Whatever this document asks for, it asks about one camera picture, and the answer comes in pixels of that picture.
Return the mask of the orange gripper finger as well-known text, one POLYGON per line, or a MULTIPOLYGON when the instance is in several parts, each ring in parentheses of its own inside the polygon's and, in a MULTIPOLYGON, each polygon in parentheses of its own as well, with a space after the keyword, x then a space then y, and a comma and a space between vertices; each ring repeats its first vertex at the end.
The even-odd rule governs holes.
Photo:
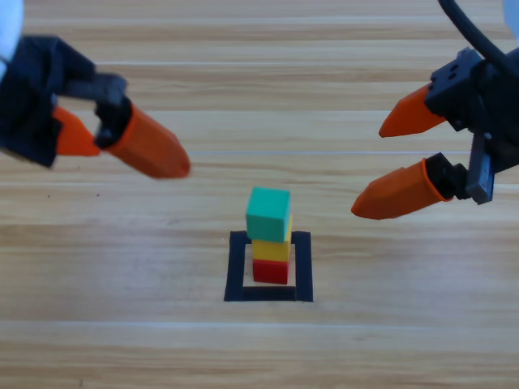
POLYGON ((177 136, 124 97, 119 105, 97 104, 101 124, 95 144, 155 179, 187 177, 191 161, 177 136))
POLYGON ((425 105, 429 84, 401 98, 379 130, 382 138, 421 134, 446 121, 425 105))
POLYGON ((101 154, 100 148, 94 142, 93 134, 76 115, 58 106, 53 116, 62 126, 57 143, 59 156, 99 156, 101 154))
POLYGON ((452 199, 467 199, 468 170, 453 165, 442 153, 399 168, 371 182, 351 211, 371 220, 395 219, 452 199))

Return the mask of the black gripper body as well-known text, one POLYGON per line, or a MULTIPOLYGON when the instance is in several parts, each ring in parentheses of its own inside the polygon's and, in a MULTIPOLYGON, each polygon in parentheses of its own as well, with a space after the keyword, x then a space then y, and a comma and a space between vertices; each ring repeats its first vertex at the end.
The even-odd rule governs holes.
POLYGON ((1 82, 1 147, 44 167, 58 155, 66 124, 58 97, 92 100, 100 118, 93 146, 116 144, 128 125, 126 80, 100 73, 94 62, 57 36, 23 36, 1 82))
POLYGON ((463 49, 431 74, 425 105, 454 130, 473 134, 468 167, 441 153, 426 159, 433 186, 447 200, 490 202, 495 175, 518 165, 518 82, 463 49))

